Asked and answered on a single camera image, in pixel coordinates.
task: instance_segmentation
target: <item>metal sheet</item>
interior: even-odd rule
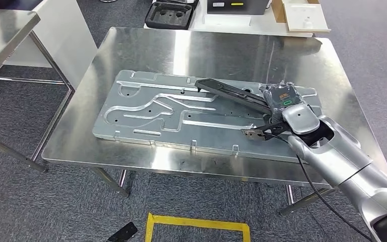
[[[241,129],[265,124],[263,113],[206,90],[198,92],[195,82],[200,79],[119,72],[94,124],[93,134],[114,141],[298,162],[293,151],[277,139],[245,137]],[[260,83],[218,81],[263,96]],[[316,91],[296,89],[315,114],[320,115]]]
[[[35,12],[0,10],[0,68],[39,20]]]
[[[91,130],[120,70],[260,83],[286,80],[315,88],[323,113],[361,142],[387,174],[385,158],[328,39],[138,28],[110,28],[44,148],[44,159],[307,186],[300,165],[291,162],[98,139]],[[311,167],[307,171],[318,187],[330,187]]]

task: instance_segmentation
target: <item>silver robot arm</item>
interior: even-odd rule
[[[375,241],[387,242],[387,175],[332,119],[316,117],[304,104],[288,107],[283,117],[295,133],[288,138],[293,151],[348,197]],[[305,143],[310,136],[326,137],[327,142],[311,148]]]

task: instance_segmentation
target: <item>gray floor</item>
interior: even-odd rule
[[[111,26],[141,27],[147,0],[78,0],[95,42]],[[329,37],[387,158],[387,1],[322,0]],[[44,69],[6,67],[2,75],[54,78]],[[0,138],[31,154],[64,88],[0,82]],[[110,170],[117,176],[117,170]],[[289,216],[277,211],[284,187],[213,178],[131,173],[128,199],[87,168],[50,165],[40,174],[0,152],[0,241],[104,241],[133,221],[144,240],[147,213],[245,222],[252,241],[364,241],[322,203]],[[307,189],[296,188],[296,197]],[[328,201],[363,231],[343,195]],[[239,232],[156,225],[153,241],[241,241]]]

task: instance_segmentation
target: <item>black cable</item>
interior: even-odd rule
[[[288,141],[277,136],[277,135],[273,135],[273,134],[269,134],[269,133],[266,133],[266,135],[269,135],[269,136],[272,136],[274,138],[277,138],[281,141],[284,141],[285,143],[288,144]],[[363,233],[362,231],[360,231],[359,229],[357,229],[357,227],[355,227],[354,225],[352,225],[348,220],[346,220],[344,217],[342,217],[342,215],[340,215],[332,206],[330,206],[330,204],[328,204],[324,198],[321,196],[321,194],[318,192],[318,190],[315,188],[315,186],[312,184],[312,181],[311,179],[309,178],[308,176],[308,173],[306,172],[306,169],[305,169],[305,166],[303,165],[302,161],[300,160],[299,156],[296,155],[297,157],[297,160],[299,161],[299,164],[300,164],[300,167],[302,167],[302,170],[303,170],[303,173],[305,174],[305,177],[306,179],[308,180],[309,182],[309,185],[312,187],[312,189],[314,190],[314,192],[316,193],[316,195],[321,199],[321,201],[334,213],[336,214],[342,221],[344,221],[347,225],[349,225],[353,230],[357,231],[357,233],[359,233],[360,235],[362,235],[364,238],[366,238],[367,240],[369,241],[372,241],[371,238],[369,236],[367,236],[365,233]]]

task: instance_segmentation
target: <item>white table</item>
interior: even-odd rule
[[[43,0],[32,11],[41,21],[34,31],[73,88],[77,88],[97,53],[76,0]],[[4,65],[51,68],[41,51],[27,37]]]

